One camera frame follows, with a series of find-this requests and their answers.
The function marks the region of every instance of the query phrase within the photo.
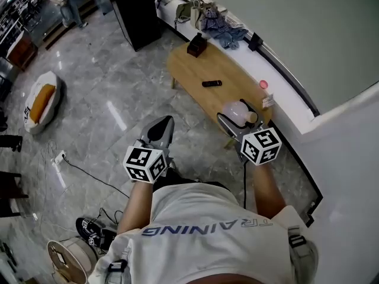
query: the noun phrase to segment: remote control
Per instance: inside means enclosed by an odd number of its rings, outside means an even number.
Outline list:
[[[201,83],[203,87],[208,88],[210,86],[220,86],[223,83],[220,80],[215,80],[215,81],[204,81]]]

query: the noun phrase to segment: white box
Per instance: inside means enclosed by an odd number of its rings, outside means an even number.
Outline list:
[[[282,142],[273,128],[260,130],[243,136],[241,153],[255,165],[277,158]]]
[[[163,150],[129,146],[123,166],[132,180],[154,183],[167,163]]]

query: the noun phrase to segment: orange cushion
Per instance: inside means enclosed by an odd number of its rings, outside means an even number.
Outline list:
[[[49,103],[50,98],[52,97],[55,91],[55,86],[51,84],[45,84],[36,99],[34,100],[33,106],[30,110],[30,118],[34,123],[38,123],[40,120],[43,111],[45,110],[46,105]]]

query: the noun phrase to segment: black tissue box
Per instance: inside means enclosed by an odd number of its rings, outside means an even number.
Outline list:
[[[202,38],[201,33],[197,33],[197,35],[189,43],[187,47],[187,53],[197,58],[205,50],[206,47],[207,40]]]

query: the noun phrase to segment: wooden coffee table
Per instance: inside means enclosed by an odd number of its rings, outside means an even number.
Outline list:
[[[256,80],[213,44],[208,43],[197,58],[187,53],[188,44],[175,48],[168,57],[172,87],[175,81],[180,83],[217,124],[217,113],[222,112],[224,104],[239,99],[252,103],[262,113],[266,124],[270,121],[272,108],[262,110],[262,100],[267,94]],[[221,80],[223,84],[209,88],[201,85],[211,80]]]

